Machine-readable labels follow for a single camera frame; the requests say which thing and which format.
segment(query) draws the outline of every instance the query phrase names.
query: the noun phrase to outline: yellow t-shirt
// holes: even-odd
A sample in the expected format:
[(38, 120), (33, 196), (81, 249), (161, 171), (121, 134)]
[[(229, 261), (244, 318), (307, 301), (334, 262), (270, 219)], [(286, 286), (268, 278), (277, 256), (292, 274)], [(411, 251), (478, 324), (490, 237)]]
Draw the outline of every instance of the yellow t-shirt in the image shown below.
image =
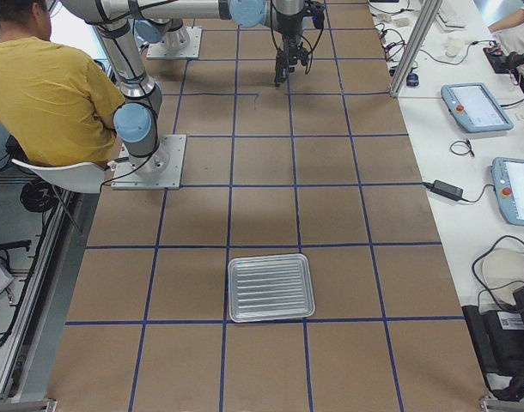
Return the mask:
[(80, 50), (36, 37), (0, 43), (0, 123), (35, 165), (105, 164), (114, 134), (98, 116), (124, 102)]

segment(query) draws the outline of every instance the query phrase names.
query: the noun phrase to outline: person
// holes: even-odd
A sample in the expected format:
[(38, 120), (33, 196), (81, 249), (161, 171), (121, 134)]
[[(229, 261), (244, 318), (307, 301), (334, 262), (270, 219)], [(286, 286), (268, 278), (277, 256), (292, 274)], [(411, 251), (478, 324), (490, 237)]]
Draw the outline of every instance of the person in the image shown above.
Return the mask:
[(46, 0), (0, 0), (0, 123), (30, 163), (105, 166), (124, 96), (86, 53), (50, 42)]
[[(489, 26), (497, 42), (508, 55), (524, 53), (524, 4), (514, 13)], [(518, 68), (524, 77), (524, 64)]]

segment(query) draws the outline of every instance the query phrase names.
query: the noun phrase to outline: light blue tablet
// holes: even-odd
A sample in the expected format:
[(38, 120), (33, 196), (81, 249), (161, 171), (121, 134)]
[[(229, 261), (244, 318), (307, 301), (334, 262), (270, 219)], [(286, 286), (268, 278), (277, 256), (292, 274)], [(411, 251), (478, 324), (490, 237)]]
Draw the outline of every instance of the light blue tablet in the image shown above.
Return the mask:
[(442, 86), (442, 98), (460, 127), (469, 133), (510, 130), (514, 127), (483, 83)]
[(504, 218), (513, 225), (524, 226), (524, 160), (497, 157), (491, 175)]

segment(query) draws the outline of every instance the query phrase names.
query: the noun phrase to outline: white chair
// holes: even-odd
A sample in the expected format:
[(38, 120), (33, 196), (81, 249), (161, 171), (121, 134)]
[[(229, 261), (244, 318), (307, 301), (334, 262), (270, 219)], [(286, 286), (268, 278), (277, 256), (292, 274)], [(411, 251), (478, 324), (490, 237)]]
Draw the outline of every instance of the white chair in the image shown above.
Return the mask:
[(12, 159), (12, 163), (34, 172), (52, 186), (54, 194), (64, 208), (65, 214), (70, 218), (77, 232), (82, 234), (79, 225), (67, 208), (56, 186), (77, 193), (100, 193), (101, 184), (104, 182), (106, 176), (104, 169), (91, 162), (61, 167), (34, 166), (17, 159)]

